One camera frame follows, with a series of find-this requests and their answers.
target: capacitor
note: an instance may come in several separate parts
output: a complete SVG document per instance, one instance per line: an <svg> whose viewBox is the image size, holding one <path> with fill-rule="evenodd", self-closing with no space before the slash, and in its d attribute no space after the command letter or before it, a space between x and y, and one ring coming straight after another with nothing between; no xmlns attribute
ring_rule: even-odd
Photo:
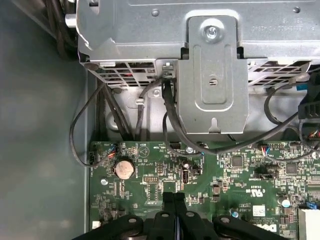
<svg viewBox="0 0 320 240"><path fill-rule="evenodd" d="M229 212L232 217L234 217L234 218L239 217L239 213L234 208L230 208Z"/></svg>
<svg viewBox="0 0 320 240"><path fill-rule="evenodd" d="M289 208L291 205L290 201L284 196L278 198L278 204L280 204L284 208Z"/></svg>
<svg viewBox="0 0 320 240"><path fill-rule="evenodd" d="M183 160L182 161L182 167L185 169L189 169L190 168L190 163L188 162L188 160Z"/></svg>
<svg viewBox="0 0 320 240"><path fill-rule="evenodd" d="M115 164L114 173L118 178L127 180L135 173L135 166L128 159L121 160Z"/></svg>

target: power cable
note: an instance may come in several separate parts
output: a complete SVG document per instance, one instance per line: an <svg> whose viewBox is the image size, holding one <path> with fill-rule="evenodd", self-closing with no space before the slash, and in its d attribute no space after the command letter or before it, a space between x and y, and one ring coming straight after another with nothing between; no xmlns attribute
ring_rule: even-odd
<svg viewBox="0 0 320 240"><path fill-rule="evenodd" d="M279 121L275 116L273 116L271 111L270 111L270 100L276 94L276 92L278 92L281 89L287 89L288 87L294 87L294 86L299 86L299 85L304 85L304 84L306 84L305 81L304 82L288 83L288 84L282 85L282 86L274 89L267 96L267 98L264 101L263 109L264 109L264 113L265 113L266 117L268 118L268 120L270 122L272 122L273 124L276 124L276 125L280 125L280 124L283 123L283 122ZM310 156L313 152L317 152L317 153L320 154L320 151L317 150L318 147L320 146L319 143L317 144L317 146L312 148L311 146L309 146L307 141L305 141L305 139L303 138L303 136L302 136L302 126L303 126L303 124L304 124L304 121L300 120L299 121L299 128L297 128L295 126L292 126L292 125L288 125L288 128L293 129L299 135L299 138L300 138L300 141L301 141L302 145L304 145L306 148L308 148L310 150L310 152L307 152L306 154L304 154L302 156L295 157L295 158L290 158L290 159L278 159L278 158L273 158L273 157L270 157L270 156L265 156L265 157L270 159L270 160L278 161L278 162L283 162L283 161L286 161L286 162L288 162L288 161L298 162L298 161L302 160L303 158Z"/></svg>
<svg viewBox="0 0 320 240"><path fill-rule="evenodd" d="M157 80L155 80L154 82L150 83L148 86L146 86L143 89L143 91L140 93L139 98L144 99L146 94L148 93L148 91L161 85L163 79L164 79L163 77L160 77ZM141 141L141 128L142 128L142 123L144 120L144 109L145 109L144 105L138 105L138 117L137 117L137 122L136 122L136 126L135 126L135 134L134 134L134 138L136 141Z"/></svg>
<svg viewBox="0 0 320 240"><path fill-rule="evenodd" d="M134 137L131 133L130 126L129 126L129 124L126 120L126 117L125 117L124 113L122 112L118 102L116 101L116 99L112 93L111 88L105 84L102 92L103 92L104 97L110 107L110 110L111 110L112 115L114 117L114 121L115 121L116 125L118 126L118 130L119 130L123 140L124 141L133 141Z"/></svg>
<svg viewBox="0 0 320 240"><path fill-rule="evenodd" d="M229 145L229 146L223 146L223 147L218 147L218 148L214 148L214 149L207 149L207 148L198 146L197 144L192 142L187 137L187 135L184 133L184 131L182 130L180 123L179 123L180 120L178 118L175 104L173 101L172 89L171 89L171 84L169 81L166 81L164 83L163 99L164 99L166 111L167 111L168 117L170 119L171 125L172 125L174 131L176 132L176 134L178 135L178 137L181 139L181 141L196 151L199 151L199 152L202 152L205 154L210 154L210 155L218 155L218 154L233 152L233 151L245 148L245 147L252 145L254 143L257 143L259 141L266 140L266 139L274 136L275 134L277 134L278 132L280 132L284 128L286 128L298 116L298 113L295 113L294 115L289 117L287 120L285 120L283 123L279 124L275 128L273 128L263 134L260 134L256 137L253 137L249 140L239 142L237 144L233 144L233 145Z"/></svg>
<svg viewBox="0 0 320 240"><path fill-rule="evenodd" d="M164 136L164 143L166 146L166 149L169 150L170 152L172 152L173 154L179 156L179 157L186 157L186 158L196 158L196 157L200 157L202 154L199 153L193 153L193 154L187 154L187 153L181 153L178 152L176 150L174 150L171 146L170 146L170 142L168 140L168 128L167 128L167 117L168 114L165 113L162 119L162 131L163 131L163 136Z"/></svg>
<svg viewBox="0 0 320 240"><path fill-rule="evenodd" d="M227 137L231 140L236 142L237 140L234 138L234 136L232 136L231 134L227 134Z"/></svg>
<svg viewBox="0 0 320 240"><path fill-rule="evenodd" d="M77 151L76 151L76 147L75 147L75 141L74 141L74 131L75 131L75 126L80 118L80 116L82 115L82 113L87 109L88 105L93 101L93 99L95 99L95 97L98 95L98 93L101 91L101 89L105 86L105 84L101 84L94 92L93 94L90 96L90 98L88 99L88 101L86 102L86 104L83 106L83 108L80 110L80 112L77 114L77 116L74 118L74 120L72 121L72 124L70 126L70 132L69 132L69 142L70 142L70 147L71 147L71 151L72 154L75 158L75 160L83 167L85 168L93 168L96 167L100 164L102 164L103 162L107 161L109 159L109 156L106 156L104 158L102 158L100 161L93 163L93 164L87 164L83 161L81 161L81 159L79 158Z"/></svg>

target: metal bracket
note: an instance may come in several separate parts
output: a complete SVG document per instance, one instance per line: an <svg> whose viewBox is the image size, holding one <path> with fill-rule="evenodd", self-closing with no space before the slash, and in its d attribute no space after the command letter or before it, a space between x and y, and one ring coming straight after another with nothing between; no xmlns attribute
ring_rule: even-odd
<svg viewBox="0 0 320 240"><path fill-rule="evenodd" d="M135 100L135 104L144 106L145 105L145 99L144 98L137 98Z"/></svg>
<svg viewBox="0 0 320 240"><path fill-rule="evenodd" d="M249 109L247 60L237 58L232 16L188 22L189 60L178 62L178 113L188 134L243 133Z"/></svg>

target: black connector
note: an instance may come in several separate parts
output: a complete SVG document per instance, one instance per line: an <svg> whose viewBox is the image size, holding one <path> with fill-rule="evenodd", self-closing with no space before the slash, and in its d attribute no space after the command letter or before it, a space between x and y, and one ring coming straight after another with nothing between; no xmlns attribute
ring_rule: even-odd
<svg viewBox="0 0 320 240"><path fill-rule="evenodd" d="M299 119L320 118L320 73L312 73L307 83L307 92L298 107Z"/></svg>

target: motherboard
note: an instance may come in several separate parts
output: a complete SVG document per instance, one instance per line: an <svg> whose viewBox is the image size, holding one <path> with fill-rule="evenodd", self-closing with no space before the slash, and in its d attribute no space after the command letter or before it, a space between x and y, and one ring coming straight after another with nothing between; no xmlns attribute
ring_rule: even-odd
<svg viewBox="0 0 320 240"><path fill-rule="evenodd" d="M227 143L205 142L208 148ZM181 143L180 153L193 150ZM270 157L282 159L272 161ZM163 142L92 142L90 169L92 229L126 214L143 219L162 209L163 192L185 193L191 211L209 220L221 214L246 220L288 239L299 239L298 210L320 201L320 156L300 142L265 142L220 154L176 156Z"/></svg>

